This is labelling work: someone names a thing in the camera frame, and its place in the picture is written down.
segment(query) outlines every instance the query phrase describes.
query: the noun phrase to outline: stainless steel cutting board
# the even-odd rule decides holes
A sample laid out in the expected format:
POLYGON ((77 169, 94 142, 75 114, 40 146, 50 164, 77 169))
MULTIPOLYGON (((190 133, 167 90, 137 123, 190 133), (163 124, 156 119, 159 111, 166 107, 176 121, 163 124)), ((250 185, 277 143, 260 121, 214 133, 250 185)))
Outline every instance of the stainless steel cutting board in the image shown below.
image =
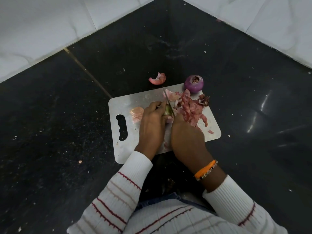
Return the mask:
MULTIPOLYGON (((178 84, 166 88, 172 92, 177 91, 183 92, 183 85, 184 84, 178 84)), ((121 164, 125 163, 127 158, 135 149, 135 146, 138 144, 140 122, 135 124, 132 122, 132 117, 129 113, 130 110, 138 106, 146 108, 147 106, 149 106, 151 102, 154 101, 165 101, 166 99, 164 98, 162 93, 163 93, 162 88, 159 88, 156 90, 149 90, 141 93, 129 94, 126 96, 112 98, 111 100, 109 100, 108 108, 110 111, 114 154, 117 163, 121 164), (128 137, 124 141, 119 140, 119 125, 118 120, 116 119, 116 116, 119 114, 122 114, 126 119, 128 137)), ((200 94, 202 94, 202 91, 196 94, 192 94, 191 98, 197 99, 198 95, 200 94)), ((210 110, 210 107, 205 107, 202 113, 208 119, 208 126, 205 127, 205 123, 201 119, 199 120, 197 125, 205 135, 205 142, 220 138, 221 131, 213 116, 212 111, 210 110)), ((165 141, 168 143, 168 145, 170 145, 171 126, 172 126, 171 123, 166 125, 165 141)), ((168 149, 165 148, 163 142, 157 154, 165 153, 171 150, 172 149, 170 148, 170 146, 168 149)))

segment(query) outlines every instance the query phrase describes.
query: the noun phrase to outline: orange bracelet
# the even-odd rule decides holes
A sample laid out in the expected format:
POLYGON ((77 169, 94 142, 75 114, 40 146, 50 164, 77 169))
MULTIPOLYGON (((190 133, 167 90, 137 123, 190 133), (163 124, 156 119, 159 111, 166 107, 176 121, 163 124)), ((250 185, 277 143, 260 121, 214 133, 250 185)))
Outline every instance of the orange bracelet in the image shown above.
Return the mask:
POLYGON ((211 161, 207 166, 204 168, 200 169, 194 177, 196 178, 197 181, 202 180, 205 178, 211 171, 214 169, 214 167, 217 165, 218 161, 213 160, 211 161))

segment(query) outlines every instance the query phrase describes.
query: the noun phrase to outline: knife blade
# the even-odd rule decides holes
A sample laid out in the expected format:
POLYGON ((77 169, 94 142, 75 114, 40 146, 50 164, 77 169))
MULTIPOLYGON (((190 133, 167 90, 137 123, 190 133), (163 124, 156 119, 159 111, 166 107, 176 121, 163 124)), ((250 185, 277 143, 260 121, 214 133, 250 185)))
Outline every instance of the knife blade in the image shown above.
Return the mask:
POLYGON ((171 104, 170 104, 170 101, 169 101, 168 95, 166 94, 166 91, 165 91, 165 88, 164 88, 164 87, 163 87, 163 93, 165 94, 165 96, 166 96, 166 98, 167 98, 167 102, 168 102, 168 104, 169 104, 169 106, 170 106, 170 109, 171 109, 172 115, 173 115, 173 117, 175 118, 175 115, 174 115, 174 110, 173 110, 173 108, 172 108, 172 106, 171 106, 171 104))

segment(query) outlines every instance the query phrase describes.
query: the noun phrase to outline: tile grout line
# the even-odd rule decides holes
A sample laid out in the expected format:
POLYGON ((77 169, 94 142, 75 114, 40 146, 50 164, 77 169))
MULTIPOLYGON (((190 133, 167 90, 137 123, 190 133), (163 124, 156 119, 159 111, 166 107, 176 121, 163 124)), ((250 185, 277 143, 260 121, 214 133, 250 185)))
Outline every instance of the tile grout line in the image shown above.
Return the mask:
POLYGON ((91 79, 93 79, 93 81, 103 90, 103 92, 109 97, 109 98, 113 98, 109 92, 107 92, 106 89, 104 89, 104 87, 97 81, 97 79, 84 67, 83 64, 81 64, 80 61, 78 61, 78 59, 75 57, 74 54, 72 54, 71 51, 68 50, 68 48, 63 48, 65 52, 67 52, 67 54, 77 63, 78 66, 80 66, 80 68, 87 73, 88 76, 90 76, 91 79))

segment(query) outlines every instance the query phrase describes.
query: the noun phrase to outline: striped sleeve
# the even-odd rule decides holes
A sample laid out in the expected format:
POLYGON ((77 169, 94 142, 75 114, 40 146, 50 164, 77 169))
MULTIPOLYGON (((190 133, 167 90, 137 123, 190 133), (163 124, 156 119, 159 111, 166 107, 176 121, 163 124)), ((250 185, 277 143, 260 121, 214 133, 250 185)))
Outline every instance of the striped sleeve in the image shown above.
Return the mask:
POLYGON ((137 206, 143 182, 152 166, 146 156, 134 151, 67 233, 122 233, 137 206))
POLYGON ((203 197, 218 216, 254 234, 286 234, 287 230, 276 224, 270 214, 252 200, 228 175, 213 192, 205 190, 203 197))

